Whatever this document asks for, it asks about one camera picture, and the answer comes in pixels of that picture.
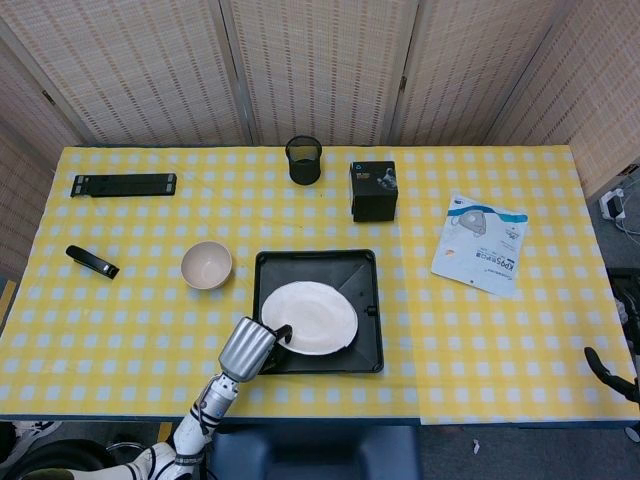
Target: black mesh cup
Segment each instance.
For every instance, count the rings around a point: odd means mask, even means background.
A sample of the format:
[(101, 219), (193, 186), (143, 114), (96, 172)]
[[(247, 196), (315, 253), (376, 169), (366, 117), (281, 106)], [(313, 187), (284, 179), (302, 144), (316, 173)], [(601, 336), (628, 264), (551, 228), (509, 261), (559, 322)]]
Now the black mesh cup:
[(285, 147), (289, 159), (289, 176), (298, 185), (311, 185), (320, 178), (322, 145), (313, 137), (298, 135)]

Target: face mask package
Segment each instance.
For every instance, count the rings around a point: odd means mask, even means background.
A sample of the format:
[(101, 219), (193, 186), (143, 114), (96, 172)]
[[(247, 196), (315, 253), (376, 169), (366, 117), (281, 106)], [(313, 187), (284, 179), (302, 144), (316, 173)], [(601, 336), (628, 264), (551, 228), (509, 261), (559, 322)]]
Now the face mask package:
[(523, 213), (454, 195), (431, 271), (501, 297), (513, 296), (528, 220)]

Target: product box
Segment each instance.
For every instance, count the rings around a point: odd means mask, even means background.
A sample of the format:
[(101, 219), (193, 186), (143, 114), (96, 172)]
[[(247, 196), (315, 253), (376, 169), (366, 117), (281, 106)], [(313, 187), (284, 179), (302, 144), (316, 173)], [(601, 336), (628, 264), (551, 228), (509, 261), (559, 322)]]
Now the product box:
[(398, 200), (394, 162), (353, 162), (350, 176), (353, 221), (393, 221)]

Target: black tray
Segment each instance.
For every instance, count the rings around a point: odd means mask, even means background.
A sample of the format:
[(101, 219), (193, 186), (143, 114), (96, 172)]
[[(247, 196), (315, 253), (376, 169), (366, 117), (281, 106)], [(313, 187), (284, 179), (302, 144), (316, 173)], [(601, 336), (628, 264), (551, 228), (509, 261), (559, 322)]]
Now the black tray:
[(358, 332), (351, 345), (329, 355), (302, 355), (276, 344), (261, 373), (374, 373), (382, 370), (378, 280), (373, 252), (258, 253), (253, 318), (261, 318), (262, 304), (274, 290), (296, 281), (320, 282), (338, 290), (358, 315)]

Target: sneaker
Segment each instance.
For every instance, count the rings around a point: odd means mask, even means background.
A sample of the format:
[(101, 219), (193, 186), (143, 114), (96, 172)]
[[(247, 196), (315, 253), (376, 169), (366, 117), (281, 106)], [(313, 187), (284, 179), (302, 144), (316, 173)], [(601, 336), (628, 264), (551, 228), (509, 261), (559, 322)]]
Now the sneaker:
[(13, 422), (16, 429), (16, 443), (7, 459), (0, 463), (0, 469), (8, 468), (27, 453), (33, 442), (55, 432), (62, 422)]

